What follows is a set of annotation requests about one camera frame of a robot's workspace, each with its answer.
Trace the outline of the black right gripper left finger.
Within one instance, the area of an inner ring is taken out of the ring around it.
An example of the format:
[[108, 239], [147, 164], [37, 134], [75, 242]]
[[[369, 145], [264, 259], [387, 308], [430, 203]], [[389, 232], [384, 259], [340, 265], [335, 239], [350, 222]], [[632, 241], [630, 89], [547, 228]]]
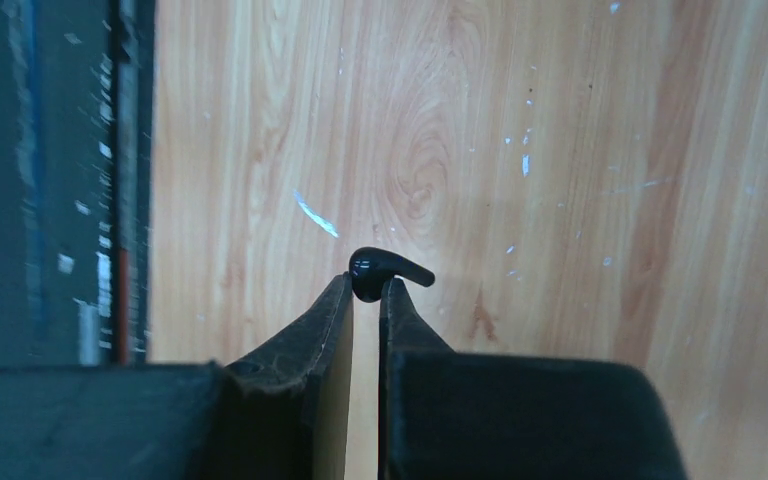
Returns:
[[0, 479], [340, 479], [352, 289], [228, 365], [0, 368]]

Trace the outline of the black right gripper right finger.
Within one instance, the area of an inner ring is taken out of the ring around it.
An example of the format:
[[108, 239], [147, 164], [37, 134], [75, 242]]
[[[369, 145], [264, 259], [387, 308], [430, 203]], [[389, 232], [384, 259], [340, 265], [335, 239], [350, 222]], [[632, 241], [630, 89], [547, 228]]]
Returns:
[[380, 303], [382, 479], [684, 479], [664, 405], [635, 367], [453, 350], [403, 281]]

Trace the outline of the black earbud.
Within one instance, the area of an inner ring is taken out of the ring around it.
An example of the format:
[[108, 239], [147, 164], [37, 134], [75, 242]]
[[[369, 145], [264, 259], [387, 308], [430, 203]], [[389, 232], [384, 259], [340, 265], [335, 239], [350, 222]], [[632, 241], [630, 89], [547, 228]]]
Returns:
[[376, 247], [357, 249], [349, 259], [348, 273], [355, 296], [365, 303], [379, 301], [384, 284], [397, 276], [423, 287], [431, 287], [436, 280], [435, 274], [425, 267]]

